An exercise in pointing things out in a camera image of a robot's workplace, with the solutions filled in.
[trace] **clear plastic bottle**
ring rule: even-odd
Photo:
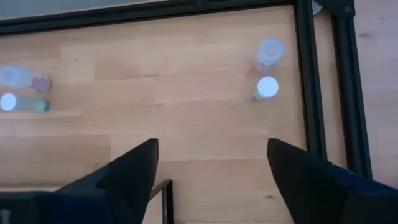
[[[282,41],[278,39],[265,40],[257,50],[254,68],[262,75],[269,75],[272,68],[282,60],[284,52]]]
[[[52,85],[47,77],[15,66],[0,69],[0,82],[15,88],[31,88],[39,93],[49,91]]]
[[[5,111],[44,113],[50,109],[50,102],[41,98],[5,93],[0,99],[0,106]]]

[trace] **bottle label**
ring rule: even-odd
[[[257,73],[261,75],[269,75],[270,71],[275,67],[275,65],[264,65],[261,62],[254,62],[254,69]]]
[[[33,78],[32,84],[30,87],[39,93],[45,93],[51,88],[51,80],[46,78]]]

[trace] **black metal leg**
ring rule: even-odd
[[[307,149],[310,154],[327,160],[322,91],[313,25],[312,2],[310,0],[294,2],[296,2],[294,14]]]
[[[160,191],[162,191],[162,217],[163,224],[174,224],[174,203],[173,203],[173,182],[164,180],[156,186],[151,194],[152,200]]]
[[[347,166],[360,177],[372,179],[354,18],[332,19]]]

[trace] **white bottle cap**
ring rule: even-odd
[[[279,90],[278,81],[272,77],[264,77],[257,84],[257,94],[261,98],[275,96]]]
[[[278,39],[265,40],[257,51],[257,61],[265,66],[276,65],[282,59],[284,52],[282,41]]]
[[[17,105],[17,98],[12,93],[5,93],[0,100],[1,109],[5,111],[13,110]]]
[[[312,0],[312,14],[315,16],[318,14],[322,9],[322,6],[317,3],[316,1]]]

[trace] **metal bar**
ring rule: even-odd
[[[30,191],[46,191],[54,192],[61,187],[56,186],[0,186],[0,192],[30,192]]]
[[[152,189],[152,192],[150,193],[149,200],[152,200],[161,190],[165,189],[167,184],[171,182],[172,180],[167,179],[163,180],[160,184],[158,184],[155,188]]]
[[[162,220],[163,224],[174,224],[174,201],[173,182],[164,180],[157,185],[150,193],[149,200],[152,200],[159,192],[162,192]]]
[[[167,0],[4,20],[0,21],[0,35],[190,16],[287,4],[291,4],[291,2],[289,0],[225,0],[217,2],[207,2],[206,0]]]
[[[163,224],[174,224],[173,182],[170,180],[162,191]]]
[[[372,179],[353,17],[332,16],[347,165]]]
[[[322,94],[311,0],[297,0],[294,14],[305,130],[307,132],[307,149],[310,154],[327,160]]]

